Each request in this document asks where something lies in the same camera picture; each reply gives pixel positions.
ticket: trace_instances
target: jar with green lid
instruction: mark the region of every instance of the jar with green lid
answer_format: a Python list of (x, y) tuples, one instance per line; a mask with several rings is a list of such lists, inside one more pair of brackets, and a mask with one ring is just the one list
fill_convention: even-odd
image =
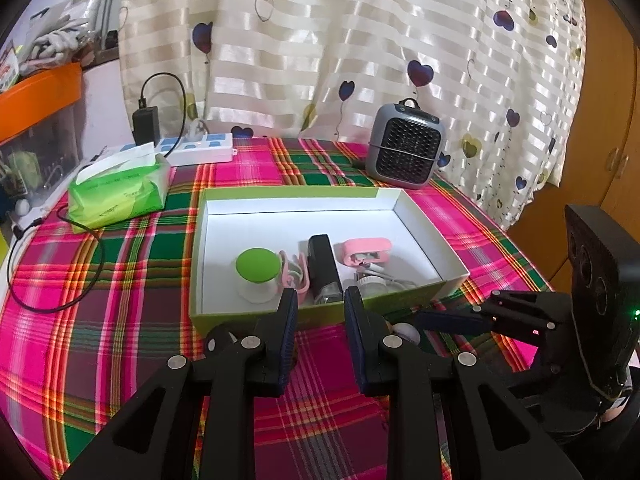
[(252, 248), (236, 259), (236, 288), (249, 303), (267, 303), (278, 293), (282, 262), (268, 249)]

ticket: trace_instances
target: black power adapter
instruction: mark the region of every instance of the black power adapter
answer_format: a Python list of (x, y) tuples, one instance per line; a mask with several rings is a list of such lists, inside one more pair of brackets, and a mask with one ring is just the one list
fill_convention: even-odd
[(140, 108), (133, 112), (133, 140), (136, 146), (152, 142), (155, 146), (160, 142), (160, 121), (158, 107), (140, 103)]

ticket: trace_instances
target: open box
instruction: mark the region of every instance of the open box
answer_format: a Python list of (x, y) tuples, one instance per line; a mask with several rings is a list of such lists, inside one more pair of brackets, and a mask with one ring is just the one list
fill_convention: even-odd
[[(393, 244), (385, 272), (418, 287), (365, 298), (365, 308), (386, 314), (452, 294), (469, 272), (421, 209), (402, 189), (330, 186), (254, 186), (206, 189), (200, 198), (191, 260), (190, 317), (201, 335), (229, 323), (239, 330), (278, 307), (280, 295), (253, 304), (236, 291), (235, 260), (262, 247), (306, 254), (312, 235), (327, 234), (340, 278), (354, 275), (340, 263), (350, 238), (384, 237)], [(344, 320), (343, 302), (298, 310), (298, 327)]]

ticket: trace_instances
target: cabinet handle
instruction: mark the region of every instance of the cabinet handle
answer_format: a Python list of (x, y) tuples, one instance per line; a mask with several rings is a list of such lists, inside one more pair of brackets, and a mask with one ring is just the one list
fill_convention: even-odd
[(625, 155), (624, 157), (622, 157), (622, 160), (620, 161), (620, 166), (618, 168), (618, 172), (616, 173), (616, 178), (618, 179), (622, 178), (622, 174), (625, 173), (626, 164), (628, 162), (629, 162), (628, 155)]
[(620, 148), (614, 148), (609, 152), (609, 155), (607, 155), (607, 162), (605, 166), (605, 168), (607, 168), (607, 171), (613, 171), (613, 166), (616, 163), (616, 159), (618, 158), (619, 151), (620, 151)]

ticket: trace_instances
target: curtain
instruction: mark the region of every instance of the curtain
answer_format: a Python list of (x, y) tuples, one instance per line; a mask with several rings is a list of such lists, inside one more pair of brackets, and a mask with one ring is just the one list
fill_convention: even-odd
[[(123, 0), (127, 107), (180, 76), (190, 118), (236, 137), (367, 142), (407, 97), (438, 116), (437, 165), (501, 227), (559, 185), (578, 104), (582, 0)], [(148, 101), (179, 128), (169, 78)]]

